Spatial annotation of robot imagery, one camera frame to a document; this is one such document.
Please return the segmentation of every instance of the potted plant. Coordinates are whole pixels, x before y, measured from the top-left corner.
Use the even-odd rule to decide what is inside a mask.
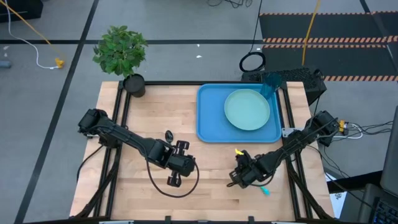
[[[103,72],[123,75],[124,89],[135,97],[142,97],[145,81],[140,74],[134,73],[133,68],[138,68],[145,60],[144,46],[147,43],[142,34],[127,30],[127,26],[111,26],[94,47],[93,61],[101,66]]]

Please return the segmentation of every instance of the blue tray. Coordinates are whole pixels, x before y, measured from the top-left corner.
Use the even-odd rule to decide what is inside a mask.
[[[276,142],[282,135],[276,94],[268,100],[268,122],[253,131],[233,126],[224,113],[226,98],[235,90],[260,91],[261,84],[206,84],[197,94],[197,135],[204,142]]]

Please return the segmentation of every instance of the black mat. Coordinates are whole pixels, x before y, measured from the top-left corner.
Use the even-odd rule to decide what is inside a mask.
[[[379,16],[387,35],[398,35],[398,12],[374,12],[373,16]]]
[[[303,38],[307,33],[311,17],[311,13],[261,14],[260,25],[263,39]],[[311,29],[311,37],[354,37],[354,40],[357,40],[358,37],[370,37],[371,39],[375,37],[374,42],[379,37],[383,38],[370,13],[317,14]]]
[[[302,45],[265,45],[262,51],[266,55],[267,71],[301,67]],[[333,78],[338,81],[348,81],[347,77],[395,80],[398,75],[385,45],[309,45],[305,66],[317,67],[325,77],[339,77]]]

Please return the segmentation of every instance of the black plant pot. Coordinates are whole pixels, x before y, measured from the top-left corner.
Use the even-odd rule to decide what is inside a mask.
[[[134,97],[145,94],[145,80],[140,74],[130,75],[123,80],[124,89]]]

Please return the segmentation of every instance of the teal object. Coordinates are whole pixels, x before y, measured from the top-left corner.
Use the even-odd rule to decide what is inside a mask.
[[[260,187],[261,188],[261,190],[264,192],[264,194],[266,195],[266,196],[269,196],[271,193],[269,193],[269,190],[268,189],[266,189],[265,187]]]
[[[257,91],[250,89],[232,92],[224,104],[228,121],[235,127],[253,131],[263,127],[270,115],[267,100]]]
[[[262,77],[262,86],[260,94],[267,100],[275,93],[275,91],[282,84],[282,77],[277,73],[269,73],[265,77]]]

